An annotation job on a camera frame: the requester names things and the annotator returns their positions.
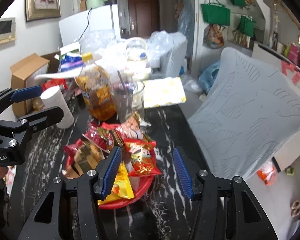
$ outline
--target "refrigerator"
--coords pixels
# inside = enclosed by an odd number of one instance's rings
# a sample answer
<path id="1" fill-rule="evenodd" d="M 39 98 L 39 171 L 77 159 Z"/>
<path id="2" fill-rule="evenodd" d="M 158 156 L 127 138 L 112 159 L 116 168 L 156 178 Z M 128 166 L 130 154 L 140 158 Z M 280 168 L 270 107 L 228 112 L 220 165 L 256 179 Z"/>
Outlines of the refrigerator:
<path id="1" fill-rule="evenodd" d="M 71 15 L 59 21 L 63 46 L 78 41 L 88 25 L 89 10 Z M 116 39 L 121 38 L 118 5 L 105 5 L 92 9 L 86 32 L 114 29 Z"/>

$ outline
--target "brown door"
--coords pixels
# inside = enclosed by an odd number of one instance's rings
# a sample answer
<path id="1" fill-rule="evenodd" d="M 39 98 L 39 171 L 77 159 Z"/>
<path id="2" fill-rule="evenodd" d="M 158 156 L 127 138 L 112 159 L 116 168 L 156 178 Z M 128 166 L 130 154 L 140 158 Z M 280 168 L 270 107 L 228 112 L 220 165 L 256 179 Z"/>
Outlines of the brown door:
<path id="1" fill-rule="evenodd" d="M 159 0 L 128 0 L 132 37 L 149 38 L 160 30 Z"/>

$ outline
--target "clear plastic cup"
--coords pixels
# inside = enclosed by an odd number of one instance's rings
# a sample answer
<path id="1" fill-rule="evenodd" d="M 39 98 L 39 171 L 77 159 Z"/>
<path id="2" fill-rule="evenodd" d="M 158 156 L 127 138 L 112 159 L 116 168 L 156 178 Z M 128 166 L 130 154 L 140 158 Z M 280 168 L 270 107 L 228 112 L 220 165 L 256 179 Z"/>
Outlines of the clear plastic cup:
<path id="1" fill-rule="evenodd" d="M 140 115 L 140 121 L 145 118 L 145 85 L 142 81 L 125 81 L 111 85 L 111 97 L 121 123 L 133 113 Z"/>

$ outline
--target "plastic bottle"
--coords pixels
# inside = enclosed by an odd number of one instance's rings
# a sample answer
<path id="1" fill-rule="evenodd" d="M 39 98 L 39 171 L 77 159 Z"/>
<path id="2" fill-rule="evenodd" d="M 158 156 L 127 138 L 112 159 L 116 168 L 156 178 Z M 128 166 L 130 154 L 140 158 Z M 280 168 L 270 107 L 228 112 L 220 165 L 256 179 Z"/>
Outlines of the plastic bottle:
<path id="1" fill-rule="evenodd" d="M 82 55 L 84 68 L 75 81 L 81 89 L 84 102 L 90 114 L 100 121 L 108 120 L 115 114 L 109 90 L 109 75 L 94 63 L 91 52 Z"/>

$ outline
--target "door frame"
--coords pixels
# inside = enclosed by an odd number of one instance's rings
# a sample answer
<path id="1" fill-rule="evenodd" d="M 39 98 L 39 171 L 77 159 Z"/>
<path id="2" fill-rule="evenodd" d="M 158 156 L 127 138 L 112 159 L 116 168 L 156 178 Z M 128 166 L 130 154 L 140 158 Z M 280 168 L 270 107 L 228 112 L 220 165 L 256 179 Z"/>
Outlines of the door frame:
<path id="1" fill-rule="evenodd" d="M 125 1 L 124 6 L 127 9 L 127 14 L 128 14 L 129 33 L 131 34 L 130 12 L 129 12 L 128 0 L 124 0 L 124 1 Z M 163 27 L 163 0 L 159 0 L 159 15 L 160 15 L 160 30 L 162 30 L 162 27 Z"/>

